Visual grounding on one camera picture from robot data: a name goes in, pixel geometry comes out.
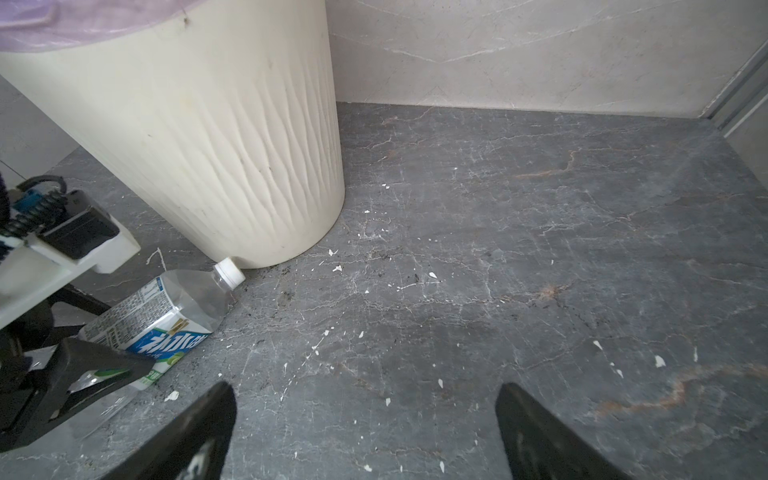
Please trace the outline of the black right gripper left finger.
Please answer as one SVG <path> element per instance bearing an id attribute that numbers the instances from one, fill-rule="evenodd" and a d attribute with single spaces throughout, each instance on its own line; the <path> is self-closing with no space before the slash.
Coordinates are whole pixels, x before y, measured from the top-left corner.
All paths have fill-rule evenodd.
<path id="1" fill-rule="evenodd" d="M 215 384 L 106 479 L 219 479 L 237 416 L 233 387 Z"/>

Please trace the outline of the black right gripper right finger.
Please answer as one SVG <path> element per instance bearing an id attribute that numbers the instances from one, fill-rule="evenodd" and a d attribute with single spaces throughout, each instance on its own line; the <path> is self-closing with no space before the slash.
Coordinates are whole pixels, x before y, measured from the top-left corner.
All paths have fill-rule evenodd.
<path id="1" fill-rule="evenodd" d="M 501 386 L 495 414 L 515 479 L 629 477 L 516 383 Z"/>

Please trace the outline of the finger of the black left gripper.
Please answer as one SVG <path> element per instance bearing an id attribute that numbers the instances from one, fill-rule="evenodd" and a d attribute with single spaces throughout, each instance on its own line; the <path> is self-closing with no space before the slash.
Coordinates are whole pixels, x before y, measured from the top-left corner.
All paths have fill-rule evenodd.
<path id="1" fill-rule="evenodd" d="M 64 338 L 45 368 L 26 371 L 14 392 L 1 394 L 1 451 L 26 447 L 104 396 L 149 373 L 154 360 L 144 355 Z M 116 370 L 118 375 L 72 391 L 90 371 Z"/>
<path id="2" fill-rule="evenodd" d="M 56 345 L 71 337 L 111 306 L 72 284 L 67 284 L 35 307 L 35 326 L 40 347 Z"/>

